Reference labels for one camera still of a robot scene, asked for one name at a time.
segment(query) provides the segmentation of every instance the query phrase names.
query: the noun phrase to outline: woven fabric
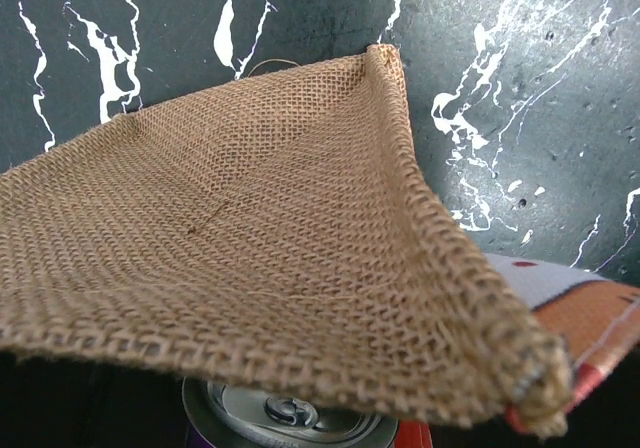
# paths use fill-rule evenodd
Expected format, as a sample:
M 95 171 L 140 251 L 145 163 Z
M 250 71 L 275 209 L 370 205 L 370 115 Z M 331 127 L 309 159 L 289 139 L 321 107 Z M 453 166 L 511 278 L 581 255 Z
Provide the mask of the woven fabric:
M 118 116 L 0 203 L 0 348 L 566 428 L 564 343 L 425 185 L 390 46 Z

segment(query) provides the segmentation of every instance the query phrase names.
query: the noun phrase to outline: burlap fabric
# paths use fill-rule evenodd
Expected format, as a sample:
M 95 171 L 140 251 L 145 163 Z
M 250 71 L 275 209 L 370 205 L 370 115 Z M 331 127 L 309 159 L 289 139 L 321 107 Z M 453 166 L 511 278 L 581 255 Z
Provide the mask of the burlap fabric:
M 564 344 L 425 185 L 390 46 L 118 116 L 0 202 L 1 348 L 565 429 Z

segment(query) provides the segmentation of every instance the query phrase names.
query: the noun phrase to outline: can pull tab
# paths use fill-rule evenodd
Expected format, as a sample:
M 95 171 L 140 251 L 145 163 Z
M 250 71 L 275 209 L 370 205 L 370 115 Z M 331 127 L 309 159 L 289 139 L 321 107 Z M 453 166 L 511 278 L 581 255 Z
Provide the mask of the can pull tab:
M 270 396 L 264 410 L 272 420 L 295 428 L 312 428 L 318 423 L 318 412 L 310 403 L 297 398 Z

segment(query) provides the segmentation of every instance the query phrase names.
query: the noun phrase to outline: marble countertop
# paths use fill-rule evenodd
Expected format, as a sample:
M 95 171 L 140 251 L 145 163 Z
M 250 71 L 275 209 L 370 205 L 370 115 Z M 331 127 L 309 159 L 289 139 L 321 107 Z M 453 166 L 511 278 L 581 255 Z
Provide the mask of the marble countertop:
M 262 60 L 313 63 L 382 41 L 401 50 L 425 179 L 485 251 L 640 284 L 640 0 L 2 0 L 0 10 L 0 172 Z

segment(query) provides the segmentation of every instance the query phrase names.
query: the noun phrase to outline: brown burlap cloth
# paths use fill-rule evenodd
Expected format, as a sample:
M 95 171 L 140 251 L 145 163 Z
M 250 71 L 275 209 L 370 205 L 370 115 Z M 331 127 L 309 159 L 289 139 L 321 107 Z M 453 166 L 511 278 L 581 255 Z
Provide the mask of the brown burlap cloth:
M 0 348 L 565 430 L 564 343 L 425 185 L 390 46 L 118 116 L 0 202 Z

